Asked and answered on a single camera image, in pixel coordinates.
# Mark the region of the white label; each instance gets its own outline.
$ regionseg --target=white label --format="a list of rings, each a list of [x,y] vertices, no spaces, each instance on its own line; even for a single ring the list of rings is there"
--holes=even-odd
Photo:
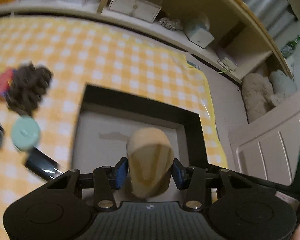
[[[275,193],[275,196],[277,196],[278,198],[280,198],[281,200],[283,200],[284,202],[288,203],[290,206],[292,206],[292,208],[296,211],[298,209],[299,206],[299,200],[290,197],[280,191],[277,191]]]

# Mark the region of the yellow and white checkered tablecloth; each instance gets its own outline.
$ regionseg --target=yellow and white checkered tablecloth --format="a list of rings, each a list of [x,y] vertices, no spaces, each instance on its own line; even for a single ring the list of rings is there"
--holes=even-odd
[[[61,166],[70,168],[83,90],[91,83],[198,113],[209,162],[227,167],[207,79],[182,53],[85,20],[0,18],[0,64],[17,67],[30,60],[54,73],[34,118],[42,130],[39,149]],[[0,102],[0,123],[6,131],[0,149],[0,240],[8,239],[2,224],[7,206],[44,183],[22,165],[23,155],[11,142],[17,118]]]

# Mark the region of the white drawer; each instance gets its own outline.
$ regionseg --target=white drawer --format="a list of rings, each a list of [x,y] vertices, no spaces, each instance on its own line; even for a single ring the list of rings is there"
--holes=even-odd
[[[109,9],[152,23],[161,6],[145,0],[111,0]]]

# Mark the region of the screw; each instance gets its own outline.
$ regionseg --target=screw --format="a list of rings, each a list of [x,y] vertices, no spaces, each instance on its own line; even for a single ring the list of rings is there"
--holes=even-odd
[[[113,206],[113,202],[111,200],[101,200],[98,202],[98,206],[101,208],[111,208]]]
[[[198,209],[202,206],[202,204],[199,201],[190,200],[186,203],[186,206],[191,209]]]

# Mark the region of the gray curtain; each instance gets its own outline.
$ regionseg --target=gray curtain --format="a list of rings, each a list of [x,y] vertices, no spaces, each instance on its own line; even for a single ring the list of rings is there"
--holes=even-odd
[[[269,34],[275,38],[287,28],[294,20],[294,14],[287,8],[287,0],[243,0],[261,20]]]

